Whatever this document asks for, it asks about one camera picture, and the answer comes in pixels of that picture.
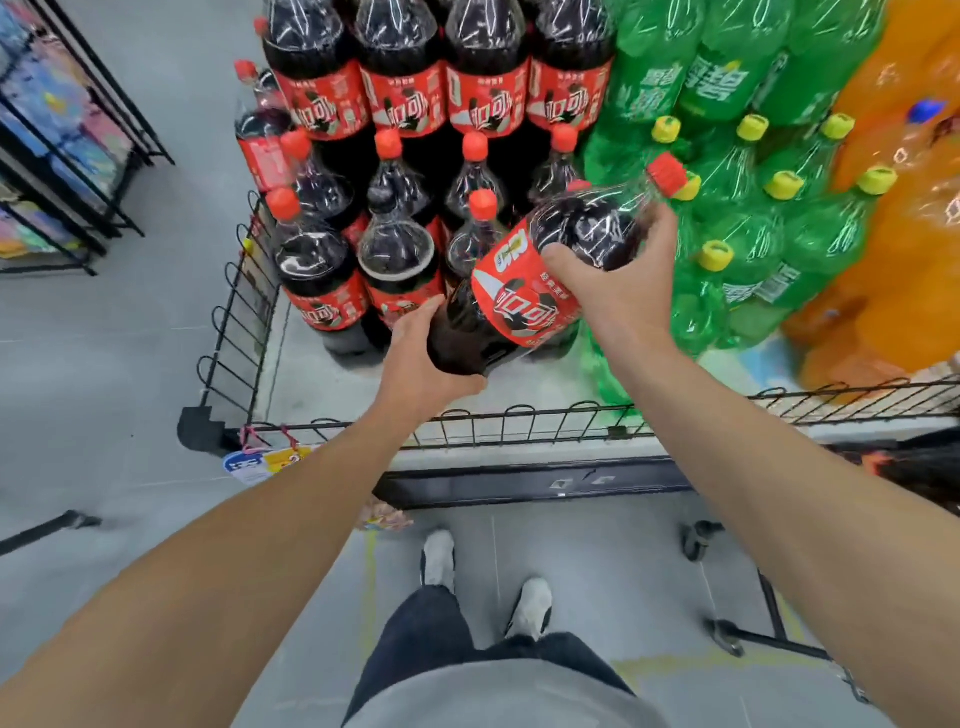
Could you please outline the stack of orange soda bottles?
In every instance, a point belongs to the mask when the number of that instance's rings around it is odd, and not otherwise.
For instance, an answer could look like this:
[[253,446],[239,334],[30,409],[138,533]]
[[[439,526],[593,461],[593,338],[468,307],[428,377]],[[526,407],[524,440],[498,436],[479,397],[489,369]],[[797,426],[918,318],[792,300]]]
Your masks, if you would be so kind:
[[834,191],[871,167],[898,180],[858,258],[784,322],[807,390],[840,403],[960,358],[960,0],[894,0],[877,59],[841,96],[862,113]]

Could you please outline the person's left hand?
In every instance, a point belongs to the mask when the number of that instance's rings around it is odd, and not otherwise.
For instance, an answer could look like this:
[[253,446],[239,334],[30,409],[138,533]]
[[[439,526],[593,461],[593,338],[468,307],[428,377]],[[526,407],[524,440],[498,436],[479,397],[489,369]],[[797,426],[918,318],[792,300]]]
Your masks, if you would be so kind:
[[414,312],[402,316],[392,330],[370,412],[406,435],[413,434],[455,403],[439,397],[439,377],[446,372],[434,365],[427,351],[434,315],[446,302],[444,296],[430,298]]

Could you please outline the person's right white shoe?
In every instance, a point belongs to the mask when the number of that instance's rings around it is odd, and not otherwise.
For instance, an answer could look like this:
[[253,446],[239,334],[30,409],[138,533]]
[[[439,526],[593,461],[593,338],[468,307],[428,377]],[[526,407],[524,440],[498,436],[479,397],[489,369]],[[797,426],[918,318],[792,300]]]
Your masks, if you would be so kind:
[[527,579],[518,594],[505,632],[505,639],[514,637],[541,640],[552,618],[553,592],[544,577]]

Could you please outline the large cola bottle red cap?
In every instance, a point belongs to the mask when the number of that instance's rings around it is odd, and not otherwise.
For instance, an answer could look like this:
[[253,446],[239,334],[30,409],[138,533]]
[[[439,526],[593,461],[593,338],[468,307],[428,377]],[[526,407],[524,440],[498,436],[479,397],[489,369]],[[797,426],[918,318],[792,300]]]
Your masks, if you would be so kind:
[[452,375],[487,375],[576,323],[579,303],[549,273],[543,249],[558,245],[592,268],[616,271],[641,251],[651,208],[688,180],[685,166],[665,151],[633,180],[593,186],[576,179],[541,202],[493,244],[438,310],[426,344],[433,364]]

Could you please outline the person's grey shirt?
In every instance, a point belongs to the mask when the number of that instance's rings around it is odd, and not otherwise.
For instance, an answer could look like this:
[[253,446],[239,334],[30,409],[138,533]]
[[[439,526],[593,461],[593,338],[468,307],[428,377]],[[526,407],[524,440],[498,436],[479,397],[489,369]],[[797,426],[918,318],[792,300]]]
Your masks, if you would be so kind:
[[427,671],[368,700],[342,728],[670,728],[632,693],[550,661]]

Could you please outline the stack of green soda bottles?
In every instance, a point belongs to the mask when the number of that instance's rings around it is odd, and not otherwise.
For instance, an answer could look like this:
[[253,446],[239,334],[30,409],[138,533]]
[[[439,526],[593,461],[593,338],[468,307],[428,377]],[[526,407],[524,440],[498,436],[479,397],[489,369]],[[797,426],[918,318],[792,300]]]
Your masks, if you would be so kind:
[[686,166],[695,195],[678,218],[671,334],[698,361],[727,334],[733,295],[748,298],[785,248],[784,203],[757,187],[765,118],[746,113],[786,40],[795,0],[617,0],[615,54],[599,120],[583,151],[596,188],[644,181],[683,134],[714,142]]

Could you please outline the black display platform base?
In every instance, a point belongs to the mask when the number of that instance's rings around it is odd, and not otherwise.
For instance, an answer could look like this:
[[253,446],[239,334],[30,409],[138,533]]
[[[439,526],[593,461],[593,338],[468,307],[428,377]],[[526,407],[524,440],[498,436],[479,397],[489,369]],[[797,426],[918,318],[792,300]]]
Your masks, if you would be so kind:
[[400,511],[659,495],[692,490],[668,456],[570,463],[408,470],[382,476],[373,490]]

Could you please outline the person's white shoe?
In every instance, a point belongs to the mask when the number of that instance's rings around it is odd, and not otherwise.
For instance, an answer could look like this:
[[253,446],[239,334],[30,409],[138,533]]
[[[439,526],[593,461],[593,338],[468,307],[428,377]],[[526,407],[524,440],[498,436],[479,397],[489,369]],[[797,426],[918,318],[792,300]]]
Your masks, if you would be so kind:
[[450,530],[438,529],[428,535],[419,564],[422,587],[443,588],[455,595],[455,541]]
[[541,640],[552,618],[553,592],[544,577],[527,579],[518,594],[505,632],[505,639],[514,637]]

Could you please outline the stack of dark cola bottles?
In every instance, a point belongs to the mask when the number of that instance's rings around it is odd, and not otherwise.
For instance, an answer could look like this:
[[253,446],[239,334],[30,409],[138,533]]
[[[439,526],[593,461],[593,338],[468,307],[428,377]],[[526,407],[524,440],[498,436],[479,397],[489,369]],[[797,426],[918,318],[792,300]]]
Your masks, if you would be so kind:
[[263,0],[254,20],[287,110],[350,179],[375,133],[428,182],[451,183],[483,136],[509,201],[525,203],[552,131],[591,127],[615,54],[603,0]]

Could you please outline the blue yellow price tag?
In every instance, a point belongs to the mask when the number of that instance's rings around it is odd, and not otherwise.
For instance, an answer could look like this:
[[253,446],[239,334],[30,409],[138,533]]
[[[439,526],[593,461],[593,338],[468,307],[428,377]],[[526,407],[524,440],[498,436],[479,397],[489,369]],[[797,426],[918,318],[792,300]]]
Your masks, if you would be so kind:
[[284,469],[305,459],[314,450],[315,448],[309,445],[296,445],[282,449],[237,451],[222,458],[222,469],[229,477],[250,488],[270,480]]

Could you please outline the patterned wrapper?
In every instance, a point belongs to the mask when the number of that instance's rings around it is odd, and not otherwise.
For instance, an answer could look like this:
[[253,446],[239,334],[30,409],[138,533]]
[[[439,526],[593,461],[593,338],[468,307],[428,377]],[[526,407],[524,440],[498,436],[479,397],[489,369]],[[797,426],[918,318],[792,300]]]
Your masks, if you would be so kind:
[[414,519],[404,511],[371,495],[363,504],[354,529],[357,531],[389,532],[411,528]]

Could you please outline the person's right forearm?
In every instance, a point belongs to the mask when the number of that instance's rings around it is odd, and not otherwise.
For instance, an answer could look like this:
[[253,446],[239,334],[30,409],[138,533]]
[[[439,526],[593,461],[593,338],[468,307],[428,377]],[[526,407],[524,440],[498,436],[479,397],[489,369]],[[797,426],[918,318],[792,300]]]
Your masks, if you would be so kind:
[[960,728],[960,517],[730,390],[667,330],[591,323],[688,481],[899,728]]

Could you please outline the black metal stand foot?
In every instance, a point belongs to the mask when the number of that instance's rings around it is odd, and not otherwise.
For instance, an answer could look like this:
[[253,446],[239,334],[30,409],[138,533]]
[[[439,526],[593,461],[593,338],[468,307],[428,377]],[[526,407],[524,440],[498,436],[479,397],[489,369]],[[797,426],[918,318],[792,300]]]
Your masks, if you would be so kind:
[[0,540],[0,557],[25,549],[60,531],[99,528],[102,524],[103,519],[100,516],[92,516],[72,509],[67,510],[59,516]]

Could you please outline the person's right hand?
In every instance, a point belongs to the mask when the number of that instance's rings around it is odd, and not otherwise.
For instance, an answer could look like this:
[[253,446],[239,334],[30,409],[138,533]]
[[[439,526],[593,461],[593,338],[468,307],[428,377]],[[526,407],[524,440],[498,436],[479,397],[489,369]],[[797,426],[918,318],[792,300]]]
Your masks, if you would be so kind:
[[563,285],[609,358],[674,347],[669,323],[678,220],[668,204],[659,202],[644,212],[641,222],[647,235],[629,264],[610,272],[596,269],[592,285]]

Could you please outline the person's left white shoe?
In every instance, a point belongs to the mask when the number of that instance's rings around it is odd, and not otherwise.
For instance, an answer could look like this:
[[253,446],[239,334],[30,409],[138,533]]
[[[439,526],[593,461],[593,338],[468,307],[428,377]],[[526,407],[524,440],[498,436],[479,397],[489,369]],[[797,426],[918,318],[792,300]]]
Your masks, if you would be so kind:
[[422,587],[443,588],[455,595],[455,541],[450,530],[438,529],[428,535],[419,564]]

